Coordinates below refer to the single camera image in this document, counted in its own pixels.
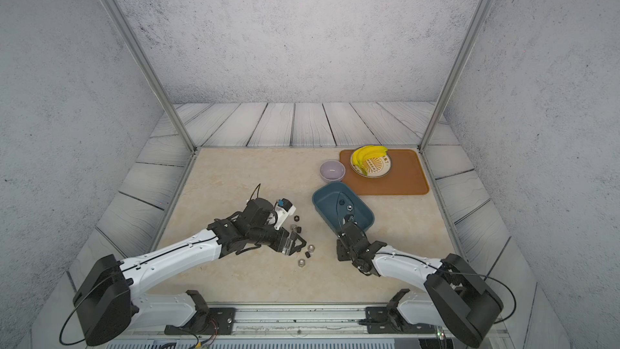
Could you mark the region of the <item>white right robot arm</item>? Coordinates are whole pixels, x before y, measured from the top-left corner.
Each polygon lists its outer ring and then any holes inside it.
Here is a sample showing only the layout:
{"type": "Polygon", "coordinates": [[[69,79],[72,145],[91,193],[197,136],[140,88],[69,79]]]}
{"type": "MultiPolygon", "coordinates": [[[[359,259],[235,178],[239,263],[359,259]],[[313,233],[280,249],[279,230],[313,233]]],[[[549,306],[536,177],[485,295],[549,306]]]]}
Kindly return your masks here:
{"type": "Polygon", "coordinates": [[[478,348],[504,308],[500,297],[456,254],[430,259],[406,254],[385,242],[370,242],[353,222],[336,232],[337,256],[365,276],[387,277],[425,291],[400,290],[385,307],[370,307],[360,321],[371,334],[412,334],[424,326],[449,331],[478,348]]]}

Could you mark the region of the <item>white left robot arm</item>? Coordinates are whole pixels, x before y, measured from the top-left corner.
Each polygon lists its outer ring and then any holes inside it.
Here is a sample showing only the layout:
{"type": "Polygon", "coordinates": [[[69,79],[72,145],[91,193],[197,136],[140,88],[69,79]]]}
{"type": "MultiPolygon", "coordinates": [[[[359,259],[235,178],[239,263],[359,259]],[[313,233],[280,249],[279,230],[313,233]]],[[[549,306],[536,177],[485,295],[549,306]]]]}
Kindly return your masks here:
{"type": "Polygon", "coordinates": [[[114,255],[97,260],[73,300],[72,315],[80,323],[83,342],[96,347],[124,331],[152,326],[195,339],[228,329],[231,322],[210,310],[196,290],[172,296],[148,291],[194,267],[263,246],[283,255],[300,252],[305,240],[284,227],[295,211],[285,198],[275,203],[253,198],[242,211],[168,247],[123,260],[114,255]]]}

